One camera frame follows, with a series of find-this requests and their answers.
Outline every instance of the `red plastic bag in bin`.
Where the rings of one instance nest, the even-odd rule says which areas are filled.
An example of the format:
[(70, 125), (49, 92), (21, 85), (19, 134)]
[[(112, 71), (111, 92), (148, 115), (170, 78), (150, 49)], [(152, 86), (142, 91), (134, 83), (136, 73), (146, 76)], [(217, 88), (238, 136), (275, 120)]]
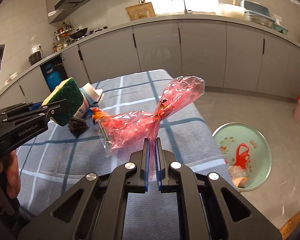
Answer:
[(180, 76), (164, 88), (154, 113), (139, 110), (96, 120), (106, 156), (124, 148), (129, 149), (127, 153), (130, 154), (141, 150), (144, 138), (149, 138), (151, 143), (157, 137), (163, 119), (189, 105), (203, 93), (203, 79)]

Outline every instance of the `blue gripper pad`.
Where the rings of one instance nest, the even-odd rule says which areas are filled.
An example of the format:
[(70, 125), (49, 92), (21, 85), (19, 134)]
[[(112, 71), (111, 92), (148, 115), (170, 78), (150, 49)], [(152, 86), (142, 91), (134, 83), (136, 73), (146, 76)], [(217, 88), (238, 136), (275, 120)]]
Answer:
[(29, 111), (33, 111), (33, 110), (39, 109), (39, 107), (41, 106), (41, 104), (42, 104), (42, 102), (33, 104), (33, 106), (31, 108), (29, 108)]
[(158, 141), (154, 141), (154, 161), (155, 161), (155, 173), (157, 176), (157, 186), (158, 190), (161, 190), (161, 166), (160, 166), (160, 157), (159, 157), (159, 148)]
[(146, 151), (146, 170), (145, 170), (145, 190), (148, 191), (149, 184), (149, 162), (150, 162), (150, 140), (147, 141), (147, 151)]

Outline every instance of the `yellow sponge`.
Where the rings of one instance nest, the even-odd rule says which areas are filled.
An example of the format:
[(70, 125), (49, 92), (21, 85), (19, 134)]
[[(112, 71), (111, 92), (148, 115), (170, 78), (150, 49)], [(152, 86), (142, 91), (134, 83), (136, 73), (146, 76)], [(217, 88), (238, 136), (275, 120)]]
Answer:
[(42, 106), (67, 99), (70, 103), (67, 112), (53, 115), (51, 118), (58, 125), (65, 126), (83, 103), (83, 95), (73, 78), (62, 81), (43, 101)]

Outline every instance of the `blue gas cylinder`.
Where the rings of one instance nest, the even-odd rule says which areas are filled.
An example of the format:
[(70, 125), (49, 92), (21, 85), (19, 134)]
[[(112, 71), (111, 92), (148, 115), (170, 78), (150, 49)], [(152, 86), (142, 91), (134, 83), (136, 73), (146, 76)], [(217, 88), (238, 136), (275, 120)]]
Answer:
[(53, 71), (52, 68), (47, 71), (47, 75), (46, 75), (45, 79), (46, 79), (46, 82), (47, 82), (48, 87), (49, 87), (51, 92), (62, 81), (60, 73), (58, 71)]

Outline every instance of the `kitchen sink faucet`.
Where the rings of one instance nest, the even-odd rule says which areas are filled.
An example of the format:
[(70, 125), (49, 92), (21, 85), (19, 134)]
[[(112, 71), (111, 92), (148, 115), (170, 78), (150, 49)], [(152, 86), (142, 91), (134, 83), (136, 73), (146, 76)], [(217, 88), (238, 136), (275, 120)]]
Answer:
[(183, 0), (183, 3), (185, 4), (185, 14), (191, 14), (192, 10), (187, 10), (185, 0)]

